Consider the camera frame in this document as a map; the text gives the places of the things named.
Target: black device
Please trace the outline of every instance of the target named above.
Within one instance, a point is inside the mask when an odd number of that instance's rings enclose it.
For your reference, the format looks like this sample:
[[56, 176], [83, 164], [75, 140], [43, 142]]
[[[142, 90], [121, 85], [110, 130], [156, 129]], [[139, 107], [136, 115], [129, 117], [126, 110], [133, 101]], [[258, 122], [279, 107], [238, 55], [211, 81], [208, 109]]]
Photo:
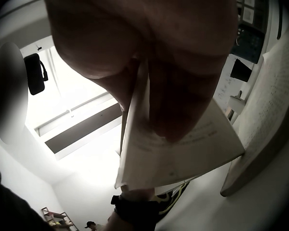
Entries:
[[268, 0], [238, 0], [238, 34], [231, 54], [257, 64], [268, 25]]
[[44, 81], [48, 80], [47, 71], [45, 66], [40, 61], [38, 54], [32, 54], [24, 58], [27, 78], [28, 78], [28, 87], [31, 95], [36, 95], [45, 89]]
[[251, 74], [251, 69], [249, 69], [244, 63], [239, 59], [236, 59], [233, 69], [230, 73], [230, 77], [240, 79], [244, 82], [248, 82]]

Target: hand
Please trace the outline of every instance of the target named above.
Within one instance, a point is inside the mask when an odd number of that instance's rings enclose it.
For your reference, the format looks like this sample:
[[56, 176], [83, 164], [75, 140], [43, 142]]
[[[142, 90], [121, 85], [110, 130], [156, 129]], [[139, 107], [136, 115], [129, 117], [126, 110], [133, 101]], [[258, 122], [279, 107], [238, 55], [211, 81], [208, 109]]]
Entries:
[[46, 0], [53, 40], [74, 70], [129, 107], [149, 62], [150, 122], [171, 142], [200, 119], [237, 32], [234, 0]]
[[129, 191], [128, 186], [122, 186], [121, 191], [121, 196], [132, 202], [149, 201], [154, 197], [154, 188]]

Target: black wristband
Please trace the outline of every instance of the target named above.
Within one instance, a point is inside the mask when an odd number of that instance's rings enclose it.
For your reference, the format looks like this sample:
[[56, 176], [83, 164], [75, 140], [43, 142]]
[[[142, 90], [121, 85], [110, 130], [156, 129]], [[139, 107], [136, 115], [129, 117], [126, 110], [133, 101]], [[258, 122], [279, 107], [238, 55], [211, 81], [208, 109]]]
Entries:
[[131, 202], [122, 196], [113, 196], [111, 204], [119, 217], [132, 224], [135, 230], [154, 230], [158, 218], [157, 201]]

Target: dark clothing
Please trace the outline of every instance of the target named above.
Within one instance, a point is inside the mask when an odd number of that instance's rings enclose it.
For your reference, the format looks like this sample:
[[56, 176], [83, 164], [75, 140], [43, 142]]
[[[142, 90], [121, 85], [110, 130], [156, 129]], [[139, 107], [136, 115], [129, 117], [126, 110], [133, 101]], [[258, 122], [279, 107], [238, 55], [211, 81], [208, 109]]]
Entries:
[[0, 174], [0, 230], [53, 231], [29, 204], [1, 185]]

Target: black cap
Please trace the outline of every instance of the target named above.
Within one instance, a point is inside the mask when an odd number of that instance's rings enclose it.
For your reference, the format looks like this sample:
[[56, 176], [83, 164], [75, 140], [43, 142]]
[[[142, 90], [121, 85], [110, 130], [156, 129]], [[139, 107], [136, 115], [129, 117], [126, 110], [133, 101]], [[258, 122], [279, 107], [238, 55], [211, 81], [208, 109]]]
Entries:
[[85, 228], [87, 229], [90, 225], [95, 225], [95, 223], [93, 221], [88, 221]]

